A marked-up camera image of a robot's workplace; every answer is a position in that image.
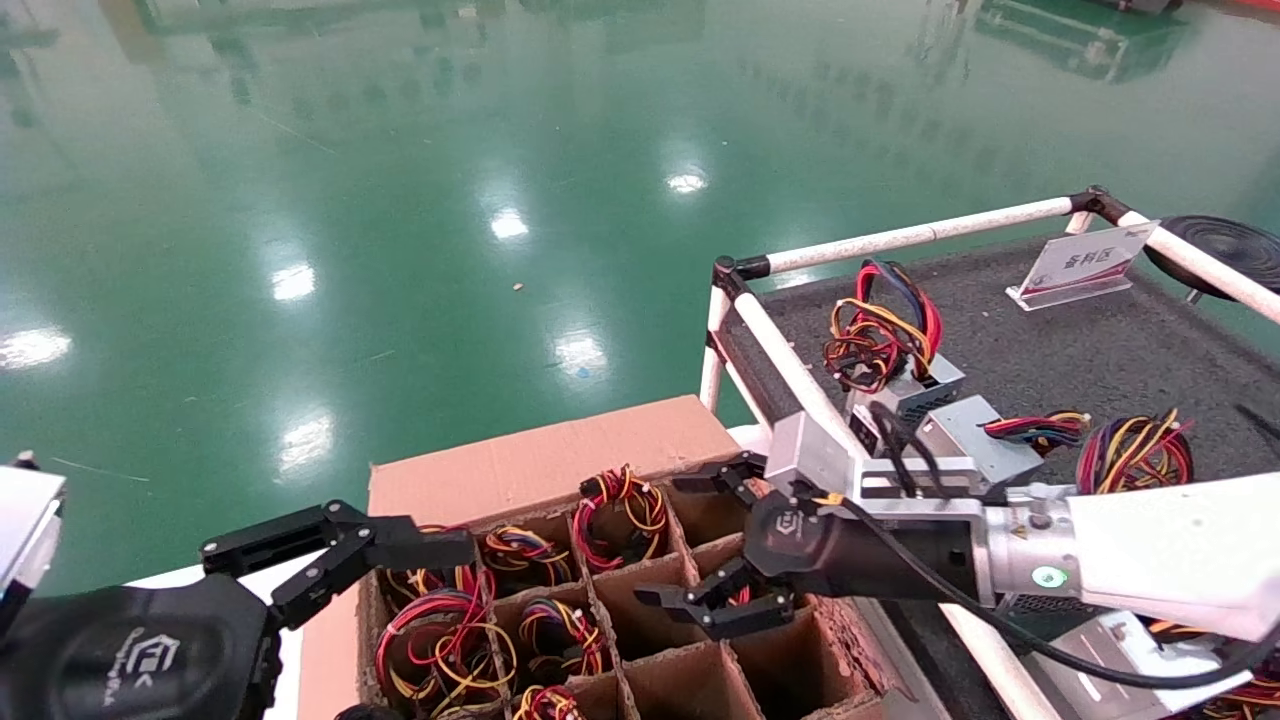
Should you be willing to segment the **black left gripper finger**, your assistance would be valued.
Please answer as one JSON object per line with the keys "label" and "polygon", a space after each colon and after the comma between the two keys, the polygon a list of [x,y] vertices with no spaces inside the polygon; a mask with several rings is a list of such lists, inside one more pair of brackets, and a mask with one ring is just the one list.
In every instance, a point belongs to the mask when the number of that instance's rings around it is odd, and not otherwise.
{"label": "black left gripper finger", "polygon": [[477,559],[466,530],[424,532],[408,516],[371,518],[344,529],[314,561],[271,593],[280,629],[297,630],[338,594],[379,569],[444,571]]}

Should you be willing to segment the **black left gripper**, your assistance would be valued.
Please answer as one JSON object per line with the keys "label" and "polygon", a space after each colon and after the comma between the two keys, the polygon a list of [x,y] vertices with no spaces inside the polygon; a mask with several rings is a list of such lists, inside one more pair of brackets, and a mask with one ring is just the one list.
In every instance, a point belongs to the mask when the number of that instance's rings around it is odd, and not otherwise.
{"label": "black left gripper", "polygon": [[269,607],[229,577],[326,550],[367,524],[333,500],[207,539],[200,559],[214,577],[188,585],[31,600],[3,637],[3,717],[261,719],[282,637]]}

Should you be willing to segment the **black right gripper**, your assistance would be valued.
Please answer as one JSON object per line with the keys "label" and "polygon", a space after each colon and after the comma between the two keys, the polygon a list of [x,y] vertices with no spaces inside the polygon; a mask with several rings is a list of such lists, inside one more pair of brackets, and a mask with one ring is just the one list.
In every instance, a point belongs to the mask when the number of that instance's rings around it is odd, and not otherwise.
{"label": "black right gripper", "polygon": [[869,527],[840,505],[796,503],[772,491],[760,498],[767,456],[735,455],[678,473],[686,495],[727,495],[751,506],[745,560],[730,560],[692,588],[639,584],[635,598],[713,641],[790,624],[796,592],[831,598],[942,600],[928,568],[959,594],[986,597],[986,516],[975,498],[872,500]]}

